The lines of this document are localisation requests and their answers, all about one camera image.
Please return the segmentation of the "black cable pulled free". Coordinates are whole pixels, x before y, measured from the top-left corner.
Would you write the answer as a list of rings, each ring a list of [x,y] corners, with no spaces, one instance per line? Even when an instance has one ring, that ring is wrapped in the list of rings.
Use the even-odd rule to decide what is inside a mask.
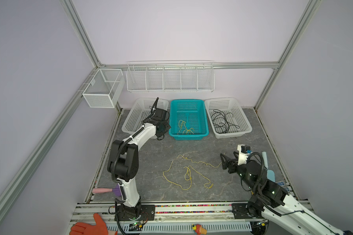
[[[234,117],[233,113],[226,114],[223,111],[218,109],[213,110],[213,115],[211,116],[211,120],[213,123],[213,127],[218,134],[227,134],[232,127],[236,129],[240,129],[239,125],[236,125],[228,121],[227,115],[231,115],[232,117]]]

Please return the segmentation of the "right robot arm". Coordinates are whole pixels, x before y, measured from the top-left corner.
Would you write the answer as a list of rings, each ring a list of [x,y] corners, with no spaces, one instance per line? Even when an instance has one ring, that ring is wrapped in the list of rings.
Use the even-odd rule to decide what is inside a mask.
[[[234,152],[231,159],[220,154],[222,167],[237,174],[252,196],[247,210],[252,217],[263,217],[293,235],[351,235],[340,230],[303,206],[285,188],[267,177],[267,168],[261,153]]]

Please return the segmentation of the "purple object under arm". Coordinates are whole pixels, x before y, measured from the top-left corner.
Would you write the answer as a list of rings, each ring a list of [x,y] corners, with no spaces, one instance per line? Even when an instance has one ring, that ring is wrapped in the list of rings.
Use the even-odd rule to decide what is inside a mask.
[[[114,188],[112,189],[112,192],[115,194],[115,196],[116,196],[117,198],[121,198],[121,197],[122,197],[122,192],[121,192],[121,187],[120,187],[120,185],[116,185],[116,187],[114,187]]]

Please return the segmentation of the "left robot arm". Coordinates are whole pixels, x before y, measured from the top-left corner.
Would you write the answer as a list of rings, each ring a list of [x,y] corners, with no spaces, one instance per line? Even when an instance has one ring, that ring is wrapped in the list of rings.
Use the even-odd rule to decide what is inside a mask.
[[[139,169],[139,150],[152,137],[162,140],[169,125],[170,113],[158,107],[156,98],[150,108],[150,113],[142,120],[138,130],[123,140],[115,140],[110,149],[107,171],[113,182],[120,187],[122,199],[116,202],[116,212],[129,219],[139,219],[142,213],[141,197],[137,190],[135,176]]]

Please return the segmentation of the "red gloved hand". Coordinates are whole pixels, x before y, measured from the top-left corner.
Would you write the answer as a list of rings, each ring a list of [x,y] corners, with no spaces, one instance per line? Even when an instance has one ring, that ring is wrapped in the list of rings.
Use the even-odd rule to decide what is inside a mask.
[[[107,228],[102,217],[95,213],[93,215],[95,225],[77,222],[70,229],[69,235],[118,235],[117,231],[111,231]]]

